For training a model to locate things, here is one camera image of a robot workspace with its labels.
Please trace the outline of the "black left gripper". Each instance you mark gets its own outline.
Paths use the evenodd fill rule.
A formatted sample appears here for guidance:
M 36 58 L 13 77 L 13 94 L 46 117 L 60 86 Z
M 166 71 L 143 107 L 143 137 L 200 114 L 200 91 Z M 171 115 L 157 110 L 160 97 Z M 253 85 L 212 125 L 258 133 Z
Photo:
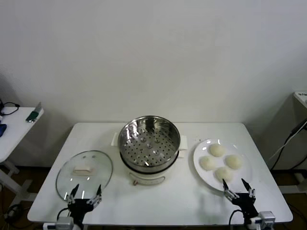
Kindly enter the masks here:
M 93 211 L 94 205 L 98 205 L 102 201 L 102 189 L 99 185 L 96 195 L 90 199 L 75 199 L 79 184 L 77 184 L 67 195 L 69 217 L 72 217 L 73 223 L 83 226 L 83 219 L 86 213 Z

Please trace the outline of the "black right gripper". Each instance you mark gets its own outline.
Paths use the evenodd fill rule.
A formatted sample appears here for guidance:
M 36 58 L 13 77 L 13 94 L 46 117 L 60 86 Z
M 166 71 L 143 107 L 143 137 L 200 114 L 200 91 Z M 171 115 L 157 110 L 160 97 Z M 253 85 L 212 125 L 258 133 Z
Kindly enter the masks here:
M 231 191 L 226 181 L 223 179 L 224 196 L 227 199 L 232 199 L 231 202 L 233 205 L 240 207 L 244 219 L 254 218 L 258 216 L 258 211 L 254 207 L 254 203 L 256 201 L 255 189 L 251 188 L 250 184 L 243 178 L 241 181 L 247 191 L 246 193 L 235 193 Z

